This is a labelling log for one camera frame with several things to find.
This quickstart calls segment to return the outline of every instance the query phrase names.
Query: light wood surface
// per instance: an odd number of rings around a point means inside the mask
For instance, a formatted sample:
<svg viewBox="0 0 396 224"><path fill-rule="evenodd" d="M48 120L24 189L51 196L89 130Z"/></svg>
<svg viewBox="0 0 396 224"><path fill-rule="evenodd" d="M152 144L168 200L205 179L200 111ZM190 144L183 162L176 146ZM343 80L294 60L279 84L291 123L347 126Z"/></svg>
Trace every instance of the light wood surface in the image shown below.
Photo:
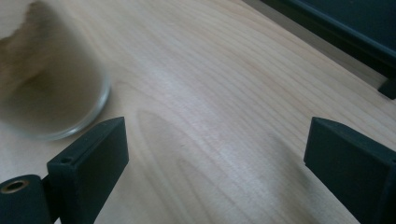
<svg viewBox="0 0 396 224"><path fill-rule="evenodd" d="M358 223L304 167L313 116L396 148L396 104L239 0L64 0L110 75L130 164L96 223ZM0 129L0 182L78 138Z"/></svg>

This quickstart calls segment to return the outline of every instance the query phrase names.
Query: clear glass container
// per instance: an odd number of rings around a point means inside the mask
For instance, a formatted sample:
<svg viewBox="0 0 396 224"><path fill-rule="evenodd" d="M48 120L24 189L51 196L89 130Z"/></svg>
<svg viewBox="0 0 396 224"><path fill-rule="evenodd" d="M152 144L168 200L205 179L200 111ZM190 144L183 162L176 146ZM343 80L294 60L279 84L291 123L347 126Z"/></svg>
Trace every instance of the clear glass container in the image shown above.
<svg viewBox="0 0 396 224"><path fill-rule="evenodd" d="M0 122L42 140L86 127L110 89L104 69L60 9L50 1L0 0Z"/></svg>

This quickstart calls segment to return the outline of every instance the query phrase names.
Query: wooden table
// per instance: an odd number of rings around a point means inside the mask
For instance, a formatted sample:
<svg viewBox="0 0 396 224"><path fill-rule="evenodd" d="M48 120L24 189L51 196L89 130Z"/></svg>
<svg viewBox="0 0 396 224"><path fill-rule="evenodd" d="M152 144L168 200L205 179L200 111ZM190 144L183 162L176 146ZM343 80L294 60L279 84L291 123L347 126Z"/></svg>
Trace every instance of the wooden table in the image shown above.
<svg viewBox="0 0 396 224"><path fill-rule="evenodd" d="M124 116L130 163L96 223L358 223L304 167L313 116L396 148L396 104L239 0L63 0ZM0 181L78 138L0 129Z"/></svg>

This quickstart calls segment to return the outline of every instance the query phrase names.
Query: black bracket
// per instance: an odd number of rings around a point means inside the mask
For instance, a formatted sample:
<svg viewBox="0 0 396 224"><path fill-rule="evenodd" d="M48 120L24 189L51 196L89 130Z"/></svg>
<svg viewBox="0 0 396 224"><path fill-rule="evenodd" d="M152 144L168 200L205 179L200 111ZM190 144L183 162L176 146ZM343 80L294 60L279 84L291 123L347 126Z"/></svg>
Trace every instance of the black bracket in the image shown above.
<svg viewBox="0 0 396 224"><path fill-rule="evenodd" d="M396 98L395 1L261 1L386 77L378 90Z"/></svg>
<svg viewBox="0 0 396 224"><path fill-rule="evenodd" d="M0 223L93 223L129 161L124 118L101 122L47 163L0 185Z"/></svg>
<svg viewBox="0 0 396 224"><path fill-rule="evenodd" d="M312 118L304 161L360 223L396 223L396 152L344 124Z"/></svg>

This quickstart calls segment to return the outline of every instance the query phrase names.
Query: beige object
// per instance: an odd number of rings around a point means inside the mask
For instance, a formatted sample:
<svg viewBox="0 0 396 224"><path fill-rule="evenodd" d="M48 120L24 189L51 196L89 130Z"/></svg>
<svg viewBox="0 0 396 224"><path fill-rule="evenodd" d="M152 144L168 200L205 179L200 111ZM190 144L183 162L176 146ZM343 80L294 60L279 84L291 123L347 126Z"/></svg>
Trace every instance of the beige object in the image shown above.
<svg viewBox="0 0 396 224"><path fill-rule="evenodd" d="M90 122L108 83L92 56L47 4L0 39L0 120L21 133L61 138Z"/></svg>
<svg viewBox="0 0 396 224"><path fill-rule="evenodd" d="M112 79L130 163L97 224L357 224L304 167L311 117L396 149L396 103L238 0L64 0ZM0 129L0 180L77 137Z"/></svg>

